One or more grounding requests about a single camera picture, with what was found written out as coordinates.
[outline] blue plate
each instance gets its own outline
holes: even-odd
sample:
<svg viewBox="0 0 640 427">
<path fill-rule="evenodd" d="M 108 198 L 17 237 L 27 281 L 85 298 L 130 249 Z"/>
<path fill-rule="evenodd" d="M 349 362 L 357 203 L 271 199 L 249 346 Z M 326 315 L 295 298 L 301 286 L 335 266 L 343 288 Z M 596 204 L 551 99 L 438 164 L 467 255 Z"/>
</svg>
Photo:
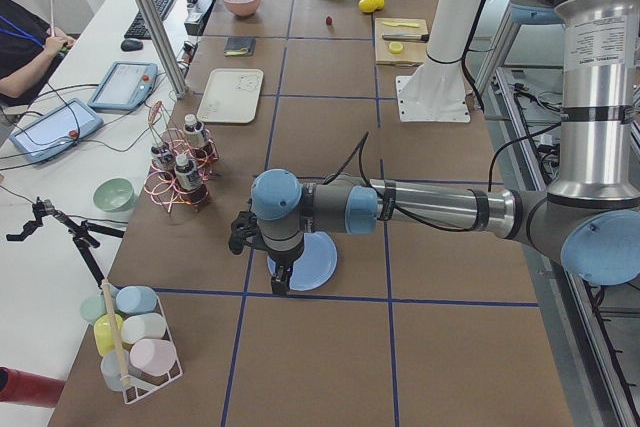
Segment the blue plate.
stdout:
<svg viewBox="0 0 640 427">
<path fill-rule="evenodd" d="M 293 263 L 293 275 L 289 282 L 291 290 L 312 290 L 320 287 L 331 278 L 338 263 L 336 245 L 324 232 L 304 234 L 304 252 Z M 267 266 L 271 275 L 276 264 L 267 257 Z"/>
</svg>

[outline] black shirt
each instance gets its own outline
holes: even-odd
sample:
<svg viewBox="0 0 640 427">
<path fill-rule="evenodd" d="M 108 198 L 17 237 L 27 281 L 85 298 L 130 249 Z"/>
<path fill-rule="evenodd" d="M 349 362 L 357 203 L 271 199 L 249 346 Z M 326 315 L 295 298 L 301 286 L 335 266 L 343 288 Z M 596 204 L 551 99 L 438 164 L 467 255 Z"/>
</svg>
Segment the black shirt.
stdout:
<svg viewBox="0 0 640 427">
<path fill-rule="evenodd" d="M 0 0 L 0 16 L 33 35 L 44 45 L 48 37 L 47 29 L 49 24 L 37 15 L 32 14 L 11 0 Z M 14 27 L 7 25 L 2 19 L 0 19 L 0 28 L 15 32 Z M 41 52 L 42 47 L 29 39 L 22 39 L 0 32 L 0 78 L 7 77 L 24 67 Z M 30 103 L 42 90 L 42 87 L 49 80 L 59 63 L 60 60 L 55 58 L 44 77 L 20 97 L 14 99 L 0 94 L 0 101 L 7 105 Z"/>
</svg>

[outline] label on robot arm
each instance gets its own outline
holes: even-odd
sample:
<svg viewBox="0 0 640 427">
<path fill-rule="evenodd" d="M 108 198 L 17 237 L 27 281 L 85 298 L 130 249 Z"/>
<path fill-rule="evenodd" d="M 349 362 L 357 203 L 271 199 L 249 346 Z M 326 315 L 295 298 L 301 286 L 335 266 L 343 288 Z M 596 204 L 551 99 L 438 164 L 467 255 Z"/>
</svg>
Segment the label on robot arm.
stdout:
<svg viewBox="0 0 640 427">
<path fill-rule="evenodd" d="M 626 15 L 567 27 L 564 70 L 633 62 L 633 49 L 627 44 Z"/>
</svg>

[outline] wooden cutting board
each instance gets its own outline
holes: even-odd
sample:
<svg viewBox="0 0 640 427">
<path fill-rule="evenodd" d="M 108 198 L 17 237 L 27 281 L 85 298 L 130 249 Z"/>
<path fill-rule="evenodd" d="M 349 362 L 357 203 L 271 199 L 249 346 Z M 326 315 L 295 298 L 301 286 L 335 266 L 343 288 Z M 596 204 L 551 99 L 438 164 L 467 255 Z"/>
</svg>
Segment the wooden cutting board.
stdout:
<svg viewBox="0 0 640 427">
<path fill-rule="evenodd" d="M 411 22 L 419 27 L 391 27 L 383 22 Z M 383 34 L 428 34 L 427 22 L 424 19 L 376 18 L 374 38 L 376 46 L 376 64 L 404 65 L 422 64 L 427 55 L 426 42 L 401 42 L 404 50 L 399 54 L 389 52 L 390 40 L 382 40 Z"/>
</svg>

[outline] wooden handle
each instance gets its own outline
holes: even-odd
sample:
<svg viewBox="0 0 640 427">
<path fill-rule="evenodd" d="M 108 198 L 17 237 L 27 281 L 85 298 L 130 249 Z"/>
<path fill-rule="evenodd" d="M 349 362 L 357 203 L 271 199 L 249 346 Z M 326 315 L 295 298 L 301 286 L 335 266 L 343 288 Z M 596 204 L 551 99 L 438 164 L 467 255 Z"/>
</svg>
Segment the wooden handle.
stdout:
<svg viewBox="0 0 640 427">
<path fill-rule="evenodd" d="M 122 347 L 122 337 L 118 329 L 118 321 L 116 320 L 116 310 L 113 308 L 113 299 L 111 298 L 111 284 L 107 279 L 102 281 L 102 296 L 104 297 L 104 305 L 107 308 L 109 316 L 109 327 L 111 328 L 111 338 L 116 350 L 116 358 L 118 359 L 118 368 L 120 369 L 120 382 L 125 389 L 131 387 L 131 379 L 129 369 L 127 368 L 127 359 L 124 356 L 124 347 Z"/>
</svg>

